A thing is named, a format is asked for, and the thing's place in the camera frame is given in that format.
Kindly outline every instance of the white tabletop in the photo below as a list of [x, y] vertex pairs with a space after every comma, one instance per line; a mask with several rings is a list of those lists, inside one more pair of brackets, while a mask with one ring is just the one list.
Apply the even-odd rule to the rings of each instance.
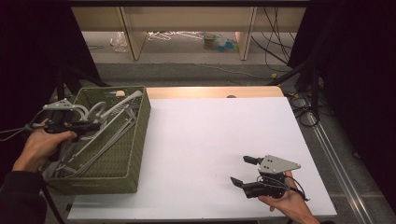
[[287, 98], [151, 99], [135, 194], [77, 196], [76, 221], [196, 221], [283, 217], [247, 199], [230, 176], [256, 181], [243, 156], [266, 154], [302, 165], [293, 171], [314, 216], [336, 212]]

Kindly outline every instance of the hand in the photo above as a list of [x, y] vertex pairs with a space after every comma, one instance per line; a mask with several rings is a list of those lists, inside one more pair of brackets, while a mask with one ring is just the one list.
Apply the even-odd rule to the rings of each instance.
[[56, 147], [65, 140], [77, 137], [76, 133], [46, 133], [43, 129], [34, 130], [26, 141], [21, 155], [14, 163], [12, 171], [37, 172]]
[[[291, 171], [287, 171], [286, 175], [292, 177]], [[292, 179], [290, 179], [290, 186], [297, 189], [297, 186]], [[280, 199], [274, 199], [268, 196], [259, 196], [258, 199], [263, 203], [270, 205], [271, 212], [277, 209], [285, 216], [298, 223], [319, 223], [318, 220], [312, 215], [303, 197], [301, 197], [301, 195], [295, 191], [286, 191], [285, 195]]]

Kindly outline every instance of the box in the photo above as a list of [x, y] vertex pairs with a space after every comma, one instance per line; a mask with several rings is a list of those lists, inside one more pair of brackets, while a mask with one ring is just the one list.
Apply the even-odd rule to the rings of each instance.
[[[90, 110], [97, 103], [106, 102], [106, 110], [108, 110], [135, 91], [142, 91], [143, 95], [136, 99], [137, 115], [134, 126], [122, 134], [83, 175], [47, 178], [46, 181], [52, 192], [62, 195], [137, 192], [143, 146], [151, 109], [146, 88], [82, 88], [74, 105], [84, 105]], [[120, 92], [124, 92], [125, 96], [117, 96]], [[125, 111], [110, 115], [108, 120], [114, 119], [113, 122], [109, 123], [107, 128], [88, 147], [67, 164], [68, 169], [78, 170], [81, 165], [86, 164], [130, 117], [131, 114]], [[78, 141], [73, 153], [81, 150], [86, 144], [87, 141]]]

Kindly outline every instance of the metal bracket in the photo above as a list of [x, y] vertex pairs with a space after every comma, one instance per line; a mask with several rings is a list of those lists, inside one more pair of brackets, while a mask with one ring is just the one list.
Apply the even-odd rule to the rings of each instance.
[[74, 108], [75, 106], [66, 99], [43, 106], [44, 110], [69, 110]]
[[292, 161], [286, 161], [279, 157], [266, 155], [260, 163], [259, 173], [279, 174], [301, 168], [301, 165]]

